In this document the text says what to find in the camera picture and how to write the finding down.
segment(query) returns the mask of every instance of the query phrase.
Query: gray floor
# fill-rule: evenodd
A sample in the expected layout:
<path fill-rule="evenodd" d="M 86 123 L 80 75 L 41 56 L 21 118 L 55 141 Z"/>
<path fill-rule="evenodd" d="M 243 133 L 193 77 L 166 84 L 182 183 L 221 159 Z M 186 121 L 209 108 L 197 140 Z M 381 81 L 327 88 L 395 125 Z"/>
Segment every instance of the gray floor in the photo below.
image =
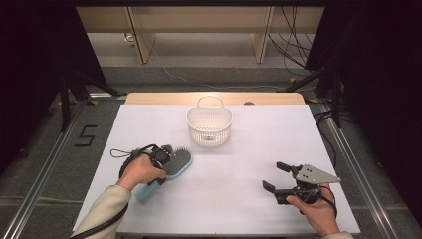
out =
<path fill-rule="evenodd" d="M 289 86 L 290 77 L 301 78 L 289 71 L 307 73 L 292 62 L 285 64 L 284 58 L 271 43 L 267 48 L 265 63 L 256 64 L 249 35 L 245 34 L 159 34 L 154 46 L 155 53 L 146 65 L 138 63 L 133 47 L 123 39 L 122 34 L 92 34 L 90 37 L 108 83 L 122 92 L 274 92 Z M 289 53 L 297 60 L 301 59 L 295 48 L 289 48 Z M 310 90 L 301 90 L 304 98 L 314 97 L 314 85 L 312 83 L 304 87 Z M 92 93 L 100 92 L 96 88 L 89 90 Z M 51 114 L 45 116 L 26 146 L 29 156 L 16 158 L 0 177 L 2 235 L 59 137 L 61 112 L 58 102 L 56 100 L 51 104 Z M 94 104 L 82 106 L 20 238 L 69 237 L 121 104 L 124 104 L 123 100 L 100 99 Z M 79 105 L 72 106 L 72 109 L 77 109 Z M 309 106 L 313 113 L 321 112 L 321 104 Z M 397 237 L 422 238 L 420 226 L 385 172 L 376 166 L 376 156 L 363 132 L 344 107 L 341 113 L 342 132 L 382 208 L 387 212 Z M 85 125 L 96 125 L 86 131 L 94 135 L 95 139 L 91 146 L 77 147 L 76 144 L 89 142 L 87 138 L 80 138 Z M 355 238 L 382 238 L 344 155 L 335 142 L 328 121 L 321 124 L 321 129 L 334 145 L 337 154 L 336 172 L 342 178 L 342 187 L 362 231 Z M 326 147 L 333 158 L 333 151 L 328 144 Z"/>

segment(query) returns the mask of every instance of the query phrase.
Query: aluminum rail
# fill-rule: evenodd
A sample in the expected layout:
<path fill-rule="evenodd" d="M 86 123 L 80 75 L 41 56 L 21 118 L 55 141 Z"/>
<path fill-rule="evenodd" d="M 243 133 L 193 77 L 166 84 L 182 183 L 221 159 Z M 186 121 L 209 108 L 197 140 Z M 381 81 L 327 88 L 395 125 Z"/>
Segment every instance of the aluminum rail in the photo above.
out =
<path fill-rule="evenodd" d="M 46 162 L 41 168 L 37 178 L 31 186 L 28 194 L 25 196 L 21 206 L 16 212 L 15 216 L 11 220 L 8 229 L 6 230 L 4 239 L 15 239 L 19 238 L 22 233 L 31 213 L 37 203 L 37 199 L 41 195 L 53 169 L 56 166 L 57 161 L 60 158 L 60 155 L 66 145 L 66 142 L 73 130 L 73 126 L 80 115 L 80 112 L 84 108 L 87 102 L 77 102 L 76 107 L 73 110 L 74 116 L 70 121 L 68 127 L 65 131 L 60 132 L 58 139 L 56 140 L 53 149 L 51 150 L 49 156 L 47 157 Z"/>
<path fill-rule="evenodd" d="M 321 104 L 320 108 L 324 112 L 330 110 L 328 104 Z M 334 135 L 335 141 L 337 142 L 338 147 L 344 156 L 347 166 L 354 177 L 354 181 L 362 193 L 362 197 L 365 200 L 382 237 L 388 239 L 398 238 L 397 232 L 394 229 L 387 212 L 384 210 L 381 202 L 372 189 L 372 186 L 370 185 L 366 175 L 360 167 L 360 164 L 357 161 L 357 158 L 355 157 L 350 145 L 348 144 L 341 128 L 338 128 L 332 119 L 328 119 L 327 121 L 328 126 Z"/>

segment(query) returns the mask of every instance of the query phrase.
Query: human hand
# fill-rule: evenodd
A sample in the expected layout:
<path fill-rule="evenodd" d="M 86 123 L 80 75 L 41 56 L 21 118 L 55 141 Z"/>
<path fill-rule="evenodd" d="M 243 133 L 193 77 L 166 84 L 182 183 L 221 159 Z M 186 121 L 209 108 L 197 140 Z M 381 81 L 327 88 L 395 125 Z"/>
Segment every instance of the human hand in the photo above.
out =
<path fill-rule="evenodd" d="M 327 189 L 329 184 L 323 183 L 321 186 L 321 195 L 333 202 L 333 195 Z M 286 200 L 304 213 L 308 223 L 320 236 L 323 237 L 340 232 L 335 220 L 334 210 L 326 201 L 320 199 L 313 204 L 306 204 L 295 196 L 288 196 Z"/>
<path fill-rule="evenodd" d="M 139 183 L 147 183 L 157 177 L 163 179 L 165 176 L 165 171 L 154 167 L 149 156 L 143 153 L 127 166 L 117 185 L 132 191 Z"/>

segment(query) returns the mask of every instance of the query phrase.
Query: plastic basket rim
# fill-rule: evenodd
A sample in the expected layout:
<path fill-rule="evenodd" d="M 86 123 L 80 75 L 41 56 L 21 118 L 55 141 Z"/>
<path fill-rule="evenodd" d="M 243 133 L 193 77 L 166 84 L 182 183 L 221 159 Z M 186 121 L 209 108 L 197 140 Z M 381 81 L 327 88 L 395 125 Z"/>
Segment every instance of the plastic basket rim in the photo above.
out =
<path fill-rule="evenodd" d="M 200 130 L 200 129 L 198 129 L 197 127 L 194 127 L 194 126 L 192 126 L 192 124 L 190 124 L 190 122 L 189 122 L 189 113 L 192 111 L 192 110 L 196 110 L 196 109 L 198 109 L 198 107 L 194 107 L 194 108 L 191 108 L 191 109 L 189 109 L 189 111 L 187 112 L 187 114 L 186 114 L 186 121 L 187 121 L 187 124 L 189 125 L 189 127 L 191 128 L 191 129 L 194 129 L 194 130 L 197 130 L 197 131 L 201 131 L 201 132 L 206 132 L 206 133 L 217 133 L 217 132 L 221 132 L 221 131 L 224 131 L 224 130 L 226 130 L 227 128 L 229 128 L 231 125 L 232 125 L 232 121 L 233 121 L 233 113 L 232 113 L 232 111 L 230 111 L 230 109 L 227 109 L 227 108 L 225 108 L 225 107 L 222 107 L 222 108 L 212 108 L 212 109 L 224 109 L 225 111 L 227 111 L 227 112 L 229 112 L 230 113 L 230 121 L 229 121 L 229 123 L 225 126 L 225 127 L 223 127 L 222 129 L 219 129 L 219 130 L 214 130 L 214 131 L 204 131 L 204 130 Z"/>

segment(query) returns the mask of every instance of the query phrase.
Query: black cable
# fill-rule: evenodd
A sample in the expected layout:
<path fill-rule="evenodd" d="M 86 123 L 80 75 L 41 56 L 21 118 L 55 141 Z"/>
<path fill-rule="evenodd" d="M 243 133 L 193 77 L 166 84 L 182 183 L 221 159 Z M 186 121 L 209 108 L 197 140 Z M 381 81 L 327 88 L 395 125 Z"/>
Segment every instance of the black cable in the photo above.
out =
<path fill-rule="evenodd" d="M 313 41 L 311 41 L 310 37 L 308 37 L 308 34 L 305 34 L 305 37 L 307 37 L 308 41 L 310 42 L 310 44 L 313 44 Z"/>
<path fill-rule="evenodd" d="M 290 74 L 292 74 L 292 75 L 296 75 L 296 76 L 300 76 L 300 77 L 307 77 L 307 75 L 302 75 L 302 74 L 298 74 L 298 73 L 294 73 L 294 72 L 292 72 L 291 70 L 289 70 L 289 68 L 287 67 L 287 65 L 286 65 L 286 58 L 288 58 L 289 60 L 291 60 L 292 62 L 294 62 L 294 63 L 296 63 L 297 65 L 299 65 L 300 67 L 302 67 L 302 68 L 305 68 L 305 66 L 304 65 L 302 65 L 300 62 L 298 62 L 298 61 L 296 61 L 292 56 L 290 56 L 287 52 L 285 52 L 274 40 L 273 40 L 273 38 L 271 37 L 271 35 L 269 34 L 268 35 L 269 36 L 269 38 L 270 38 L 270 40 L 271 40 L 271 42 L 273 43 L 273 45 L 274 45 L 274 47 L 276 47 L 276 49 L 284 56 L 284 58 L 283 58 L 283 62 L 284 62 L 284 65 L 285 65 L 285 68 L 286 68 L 286 70 L 290 73 Z"/>
<path fill-rule="evenodd" d="M 334 193 L 332 192 L 332 190 L 329 187 L 326 187 L 326 186 L 319 186 L 319 187 L 325 188 L 325 189 L 327 189 L 331 193 L 332 198 L 333 198 L 333 201 L 330 201 L 330 200 L 328 200 L 328 198 L 326 198 L 326 197 L 324 197 L 322 195 L 319 195 L 319 194 L 318 194 L 318 197 L 320 199 L 324 200 L 326 203 L 328 203 L 332 207 L 332 209 L 334 210 L 335 218 L 336 218 L 337 217 L 337 207 L 335 205 L 336 203 L 335 203 Z"/>
<path fill-rule="evenodd" d="M 297 46 L 301 46 L 301 43 L 299 42 L 298 36 L 296 34 L 296 14 L 298 12 L 298 7 L 297 6 L 293 6 L 292 7 L 292 18 L 293 18 L 292 26 L 291 26 L 291 24 L 289 22 L 289 19 L 288 19 L 286 13 L 285 13 L 284 8 L 281 7 L 281 9 L 282 9 L 283 15 L 285 17 L 285 20 L 286 20 L 286 22 L 287 22 L 287 24 L 289 26 L 289 29 L 291 31 L 291 35 L 289 36 L 289 42 L 290 42 L 291 37 L 293 36 L 295 38 L 295 40 L 296 40 Z M 302 61 L 305 63 L 304 57 L 302 56 L 302 53 L 301 53 L 301 50 L 300 50 L 299 47 L 298 47 L 298 52 L 299 52 L 299 55 L 300 55 Z"/>
<path fill-rule="evenodd" d="M 330 148 L 332 150 L 332 153 L 333 153 L 332 166 L 335 168 L 336 165 L 337 165 L 337 153 L 335 152 L 335 148 L 332 145 L 332 143 L 328 140 L 328 137 L 325 135 L 325 133 L 323 133 L 323 131 L 319 127 L 321 122 L 323 122 L 324 120 L 331 117 L 331 111 L 315 114 L 314 117 L 317 117 L 319 115 L 320 115 L 320 117 L 316 122 L 316 127 L 317 127 L 320 135 L 322 135 L 322 137 L 325 139 L 325 141 L 328 143 L 328 145 L 330 146 Z"/>
<path fill-rule="evenodd" d="M 118 173 L 118 178 L 121 178 L 122 177 L 122 175 L 123 175 L 124 171 L 126 170 L 127 166 L 134 159 L 138 158 L 141 154 L 144 153 L 145 150 L 147 150 L 150 147 L 157 147 L 157 145 L 150 144 L 150 145 L 145 146 L 143 148 L 138 148 L 136 150 L 133 150 L 132 152 L 127 152 L 127 151 L 123 151 L 123 150 L 119 150 L 119 149 L 115 149 L 115 148 L 113 148 L 112 150 L 110 150 L 109 151 L 109 154 L 111 154 L 112 157 L 125 157 L 125 156 L 129 156 L 130 155 L 130 157 L 127 158 L 127 160 L 124 162 L 123 166 L 121 167 L 121 169 L 120 169 L 120 171 Z M 123 152 L 123 153 L 125 153 L 125 155 L 115 156 L 115 155 L 112 154 L 113 151 Z M 100 225 L 98 225 L 96 227 L 93 227 L 93 228 L 91 228 L 91 229 L 89 229 L 87 231 L 81 232 L 80 234 L 77 234 L 77 235 L 71 237 L 71 239 L 87 238 L 89 236 L 92 236 L 92 235 L 94 235 L 94 234 L 96 234 L 96 233 L 98 233 L 100 231 L 103 231 L 104 229 L 112 226 L 115 222 L 117 222 L 118 220 L 120 220 L 124 216 L 124 214 L 127 211 L 128 205 L 129 204 L 127 203 L 124 206 L 124 208 L 121 209 L 121 211 L 115 217 L 113 217 L 112 219 L 110 219 L 110 220 L 106 221 L 105 223 L 100 224 Z"/>
<path fill-rule="evenodd" d="M 306 48 L 306 47 L 303 47 L 302 45 L 295 45 L 295 44 L 293 44 L 293 43 L 290 43 L 290 42 L 288 42 L 283 36 L 282 36 L 282 34 L 280 34 L 279 33 L 279 37 L 280 37 L 280 39 L 282 39 L 286 44 L 289 44 L 289 45 L 291 45 L 292 47 L 298 47 L 298 48 L 301 48 L 301 49 L 304 49 L 304 50 L 306 50 L 306 51 L 310 51 L 311 49 L 309 49 L 309 48 Z"/>
<path fill-rule="evenodd" d="M 101 225 L 98 225 L 98 226 L 96 226 L 96 227 L 94 227 L 94 228 L 91 228 L 91 229 L 89 229 L 89 230 L 87 230 L 87 231 L 84 231 L 84 232 L 81 232 L 80 234 L 78 234 L 78 235 L 75 235 L 75 236 L 73 236 L 73 237 L 71 237 L 71 239 L 82 239 L 82 238 L 87 238 L 87 237 L 89 237 L 89 236 L 92 236 L 92 235 L 94 235 L 94 234 L 96 234 L 96 233 L 98 233 L 99 231 L 103 231 L 104 229 L 106 229 L 106 228 L 108 228 L 108 227 L 110 227 L 110 226 L 112 226 L 115 222 L 117 222 L 118 220 L 120 220 L 121 219 L 121 217 L 123 217 L 123 215 L 124 215 L 124 213 L 126 213 L 126 211 L 127 211 L 127 207 L 128 207 L 128 203 L 124 206 L 124 208 L 115 216 L 115 217 L 113 217 L 112 219 L 110 219 L 109 221 L 107 221 L 107 222 L 105 222 L 105 223 L 103 223 L 103 224 L 101 224 Z"/>

